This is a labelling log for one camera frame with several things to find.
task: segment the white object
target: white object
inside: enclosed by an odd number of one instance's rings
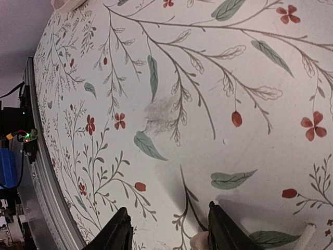
[[[1,228],[0,229],[0,242],[4,242],[6,246],[9,246],[9,238],[10,234],[7,230],[7,228]]]
[[[25,215],[19,215],[19,219],[22,224],[27,222]]]
[[[301,237],[298,239],[295,248],[293,250],[304,250],[308,245],[310,239],[312,238],[314,232],[316,231],[317,226],[313,223],[309,223]]]
[[[16,216],[13,217],[14,222],[7,224],[8,230],[10,232],[11,240],[13,242],[21,242],[24,243],[24,237]]]
[[[192,237],[189,241],[191,250],[209,250],[208,232],[201,232]]]
[[[86,0],[51,0],[53,9],[58,12],[66,13],[75,10]]]

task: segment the black cable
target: black cable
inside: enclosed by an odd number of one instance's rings
[[[22,182],[22,179],[23,179],[23,170],[24,170],[24,144],[22,144],[21,175],[20,175],[20,179],[19,179],[17,185],[9,188],[9,187],[4,186],[2,183],[0,183],[0,187],[2,187],[5,190],[15,190],[15,189],[17,189],[21,185],[21,182]]]
[[[11,91],[9,91],[7,94],[5,94],[3,96],[0,96],[0,99],[14,93],[17,89],[20,89],[20,94],[21,94],[22,93],[22,88],[23,88],[24,85],[25,85],[25,82],[21,82],[15,88],[13,88]]]

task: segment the wire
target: wire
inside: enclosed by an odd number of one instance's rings
[[[18,89],[20,89],[19,93],[20,93],[20,95],[21,95],[21,93],[22,93],[22,88],[23,88],[24,85],[25,85],[25,82],[23,81],[23,82],[21,82],[20,84],[18,84],[16,87],[14,87],[11,91],[9,91],[7,94],[1,96],[0,99],[6,97],[6,96],[8,96],[8,95],[11,95],[12,93],[14,93],[14,92],[15,92],[16,90],[18,90]]]
[[[17,133],[19,134],[19,133],[24,133],[24,134],[26,134],[26,132],[24,131],[24,130],[19,130],[19,131],[17,131]]]
[[[21,182],[22,182],[22,179],[23,179],[23,170],[24,170],[24,144],[22,144],[21,175],[20,175],[20,179],[19,179],[17,185],[9,188],[9,187],[6,187],[5,185],[3,185],[2,183],[0,183],[0,187],[2,187],[5,190],[15,190],[15,189],[17,189],[21,185]]]

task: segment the blue container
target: blue container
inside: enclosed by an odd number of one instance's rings
[[[0,148],[0,183],[7,188],[17,185],[14,154],[8,148]]]

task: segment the green leaf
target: green leaf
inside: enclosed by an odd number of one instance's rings
[[[151,102],[153,102],[158,87],[157,62],[151,55],[148,55],[147,61],[150,70],[150,88],[152,92]]]
[[[135,145],[140,148],[146,155],[158,159],[167,160],[157,151],[153,145],[151,139],[142,131],[137,131],[136,136],[134,136]]]
[[[212,173],[210,178],[212,179],[212,186],[217,189],[230,190],[235,189],[244,183],[249,177],[251,177],[255,172],[247,173],[235,173],[235,174],[226,174],[226,173]]]
[[[122,6],[124,3],[126,3],[128,0],[119,0],[118,6]]]
[[[83,204],[83,202],[80,200],[80,198],[78,196],[74,196],[76,198],[76,200],[78,201],[79,205],[86,211],[88,212],[87,208],[85,207],[85,205]]]
[[[213,13],[217,21],[229,20],[240,9],[245,0],[226,0]]]
[[[97,100],[95,87],[94,87],[92,84],[86,82],[86,83],[84,84],[84,89],[85,89],[86,91],[88,91],[88,92],[91,92],[91,93],[95,96],[95,98],[96,98],[96,100]]]
[[[264,248],[276,248],[294,242],[299,236],[277,231],[258,231],[249,236],[255,244]]]
[[[47,107],[48,107],[49,109],[52,109],[52,101],[50,101],[50,102],[47,103]]]
[[[251,44],[257,50],[264,53],[264,55],[267,56],[272,62],[284,68],[293,77],[293,74],[286,62],[266,42],[253,40],[251,41]]]

